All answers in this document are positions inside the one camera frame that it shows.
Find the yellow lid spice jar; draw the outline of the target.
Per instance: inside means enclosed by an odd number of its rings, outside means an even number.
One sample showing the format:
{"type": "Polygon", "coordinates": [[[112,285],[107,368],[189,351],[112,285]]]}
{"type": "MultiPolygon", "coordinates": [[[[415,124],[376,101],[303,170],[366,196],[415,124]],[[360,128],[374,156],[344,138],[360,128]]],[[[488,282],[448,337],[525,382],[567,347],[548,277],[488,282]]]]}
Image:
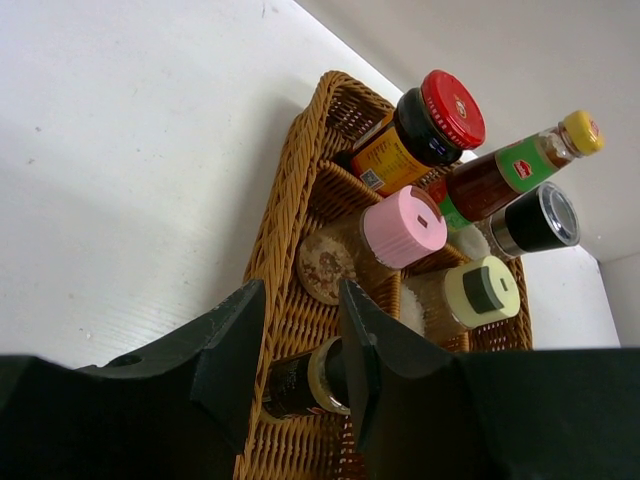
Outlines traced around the yellow lid spice jar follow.
{"type": "Polygon", "coordinates": [[[399,321],[433,343],[516,316],[517,282],[507,265],[486,256],[402,281],[399,321]]]}

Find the pink lid spice jar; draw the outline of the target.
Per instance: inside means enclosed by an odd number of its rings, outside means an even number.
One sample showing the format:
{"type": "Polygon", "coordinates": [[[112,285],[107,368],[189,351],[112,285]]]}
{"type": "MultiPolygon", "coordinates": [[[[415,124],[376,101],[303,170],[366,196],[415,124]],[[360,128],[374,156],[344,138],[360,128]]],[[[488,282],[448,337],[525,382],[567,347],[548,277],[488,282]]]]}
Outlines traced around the pink lid spice jar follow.
{"type": "Polygon", "coordinates": [[[296,273],[309,295],[336,305],[341,281],[354,281],[371,294],[407,266],[441,250],[446,239],[437,203],[409,185],[308,235],[298,247],[296,273]]]}

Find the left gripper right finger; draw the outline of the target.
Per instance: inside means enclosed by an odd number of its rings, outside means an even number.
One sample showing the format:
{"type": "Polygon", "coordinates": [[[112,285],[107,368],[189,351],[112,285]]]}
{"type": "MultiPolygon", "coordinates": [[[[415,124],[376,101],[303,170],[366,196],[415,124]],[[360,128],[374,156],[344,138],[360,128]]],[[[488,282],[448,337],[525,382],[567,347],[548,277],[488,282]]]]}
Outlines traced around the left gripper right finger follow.
{"type": "Polygon", "coordinates": [[[635,348],[451,353],[340,286],[356,448],[371,479],[635,479],[635,348]]]}

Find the green label yellow cap bottle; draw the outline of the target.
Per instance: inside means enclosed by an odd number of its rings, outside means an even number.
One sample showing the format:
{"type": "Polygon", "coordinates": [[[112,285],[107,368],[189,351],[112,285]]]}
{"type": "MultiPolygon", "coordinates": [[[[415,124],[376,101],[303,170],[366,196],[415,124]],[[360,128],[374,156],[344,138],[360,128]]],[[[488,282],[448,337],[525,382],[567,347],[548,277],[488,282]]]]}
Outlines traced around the green label yellow cap bottle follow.
{"type": "Polygon", "coordinates": [[[604,144],[594,118],[577,110],[546,130],[453,168],[431,182],[427,192],[448,230],[456,232],[489,218],[604,144]]]}

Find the red lid sauce jar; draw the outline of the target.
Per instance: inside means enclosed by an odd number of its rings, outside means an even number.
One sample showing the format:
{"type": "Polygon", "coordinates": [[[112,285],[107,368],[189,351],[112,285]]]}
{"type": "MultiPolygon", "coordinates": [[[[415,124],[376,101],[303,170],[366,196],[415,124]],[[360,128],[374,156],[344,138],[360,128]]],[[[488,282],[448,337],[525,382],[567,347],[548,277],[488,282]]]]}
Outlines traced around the red lid sauce jar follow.
{"type": "Polygon", "coordinates": [[[481,146],[484,117],[469,90],[444,70],[429,72],[334,162],[386,197],[481,146]]]}

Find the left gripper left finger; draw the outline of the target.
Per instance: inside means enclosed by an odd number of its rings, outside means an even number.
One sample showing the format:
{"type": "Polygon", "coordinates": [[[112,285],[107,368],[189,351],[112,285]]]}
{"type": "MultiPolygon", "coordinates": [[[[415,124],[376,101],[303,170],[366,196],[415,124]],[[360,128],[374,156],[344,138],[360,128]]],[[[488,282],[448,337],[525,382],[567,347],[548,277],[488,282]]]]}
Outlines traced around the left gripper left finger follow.
{"type": "Polygon", "coordinates": [[[5,479],[229,479],[248,436],[265,286],[104,366],[1,359],[5,479]]]}

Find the black lid spice jar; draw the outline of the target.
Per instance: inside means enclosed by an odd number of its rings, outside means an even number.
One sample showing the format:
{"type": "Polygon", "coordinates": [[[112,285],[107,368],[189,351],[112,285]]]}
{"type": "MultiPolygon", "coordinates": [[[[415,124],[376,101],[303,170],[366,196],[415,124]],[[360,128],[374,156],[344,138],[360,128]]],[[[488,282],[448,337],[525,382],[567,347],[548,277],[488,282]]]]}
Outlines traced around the black lid spice jar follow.
{"type": "Polygon", "coordinates": [[[273,362],[262,395],[261,419],[268,423],[329,413],[350,414],[338,336],[313,350],[273,362]]]}

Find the grey lid white shaker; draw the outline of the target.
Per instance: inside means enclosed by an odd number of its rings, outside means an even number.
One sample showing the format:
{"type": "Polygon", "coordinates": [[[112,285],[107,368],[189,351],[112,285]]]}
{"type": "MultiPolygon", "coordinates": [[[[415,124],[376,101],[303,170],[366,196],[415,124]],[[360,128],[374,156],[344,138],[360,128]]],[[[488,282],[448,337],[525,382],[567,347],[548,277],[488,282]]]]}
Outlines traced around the grey lid white shaker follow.
{"type": "Polygon", "coordinates": [[[448,236],[472,260],[493,255],[507,262],[525,254],[574,247],[580,226],[569,197],[544,182],[489,218],[448,236]]]}

